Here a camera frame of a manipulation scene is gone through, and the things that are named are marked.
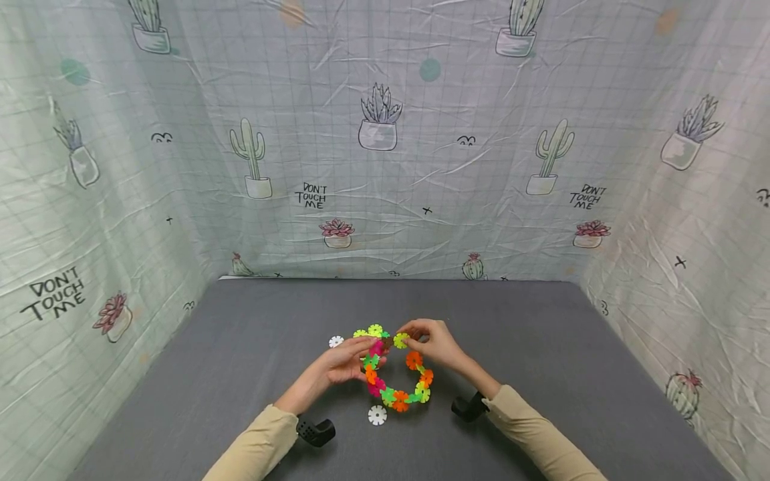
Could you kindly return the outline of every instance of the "beige long-sleeve shirt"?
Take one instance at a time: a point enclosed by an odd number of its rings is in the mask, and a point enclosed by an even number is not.
[[[489,418],[518,444],[549,481],[607,481],[585,455],[518,392],[503,386],[484,400]],[[212,466],[203,481],[260,481],[296,441],[298,419],[272,404],[254,419]]]

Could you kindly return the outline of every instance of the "fabric backdrop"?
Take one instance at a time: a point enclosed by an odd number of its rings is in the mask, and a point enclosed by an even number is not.
[[[228,273],[579,283],[770,472],[766,0],[0,14],[0,481],[64,479]]]

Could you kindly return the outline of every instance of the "wrist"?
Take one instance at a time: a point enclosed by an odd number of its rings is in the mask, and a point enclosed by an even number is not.
[[[323,372],[310,365],[273,405],[286,413],[299,416],[313,405],[329,385]]]

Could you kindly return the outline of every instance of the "black clamp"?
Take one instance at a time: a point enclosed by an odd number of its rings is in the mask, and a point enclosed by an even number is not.
[[[466,423],[472,423],[479,416],[489,412],[489,408],[481,400],[484,397],[476,391],[476,395],[470,399],[470,402],[461,397],[454,398],[452,402],[452,413],[457,414],[460,419]]]
[[[320,448],[331,441],[336,434],[334,425],[328,419],[325,419],[316,425],[308,421],[304,414],[300,414],[299,418],[300,421],[296,424],[296,433],[300,435],[300,438],[305,439],[311,446]]]

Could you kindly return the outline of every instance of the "toy ring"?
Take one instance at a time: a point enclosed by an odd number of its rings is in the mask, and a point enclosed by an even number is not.
[[[397,349],[406,349],[407,345],[403,342],[409,335],[405,332],[399,332],[393,338],[390,334],[383,331],[382,326],[379,324],[373,324],[369,326],[369,329],[364,331],[363,329],[357,330],[353,337],[371,336],[378,337],[380,340],[374,343],[374,346],[369,348],[369,353],[363,358],[363,368],[367,376],[367,387],[369,393],[372,396],[381,398],[383,404],[389,408],[395,409],[399,413],[404,413],[409,409],[409,405],[412,403],[427,403],[430,399],[430,384],[433,382],[433,371],[425,369],[423,366],[423,357],[417,351],[411,351],[407,354],[407,367],[413,371],[420,372],[420,381],[414,387],[412,394],[407,394],[404,391],[396,391],[385,385],[380,377],[377,376],[375,369],[380,364],[380,358],[383,355],[385,346],[393,343]]]

